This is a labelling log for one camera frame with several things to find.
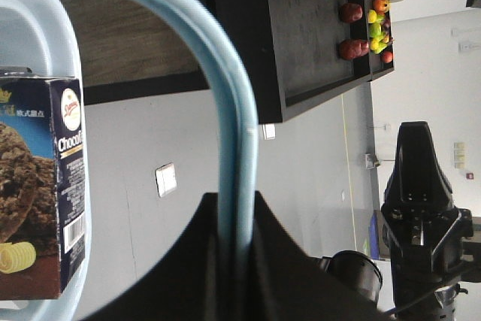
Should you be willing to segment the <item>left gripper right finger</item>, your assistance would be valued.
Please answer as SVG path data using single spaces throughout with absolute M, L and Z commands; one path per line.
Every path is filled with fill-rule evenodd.
M 364 254 L 341 251 L 327 269 L 289 236 L 255 194 L 247 320 L 386 320 L 377 310 L 382 277 Z

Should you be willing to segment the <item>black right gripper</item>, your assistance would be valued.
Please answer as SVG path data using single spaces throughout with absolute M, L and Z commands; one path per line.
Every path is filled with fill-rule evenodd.
M 381 207 L 396 283 L 442 283 L 470 269 L 463 239 L 472 214 L 453 204 L 426 121 L 403 122 Z

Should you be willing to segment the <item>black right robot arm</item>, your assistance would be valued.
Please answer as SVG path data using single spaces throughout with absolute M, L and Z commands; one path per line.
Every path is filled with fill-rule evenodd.
M 377 310 L 383 277 L 374 261 L 351 250 L 316 260 L 347 287 L 352 320 L 454 320 L 461 283 L 480 281 L 480 244 L 470 210 L 455 206 L 425 121 L 398 130 L 394 168 L 381 207 L 395 306 Z

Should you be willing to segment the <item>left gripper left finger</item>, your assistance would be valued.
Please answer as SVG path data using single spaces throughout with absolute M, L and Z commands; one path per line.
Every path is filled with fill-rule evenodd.
M 86 320 L 227 320 L 228 252 L 219 196 L 208 192 L 170 250 L 137 283 Z

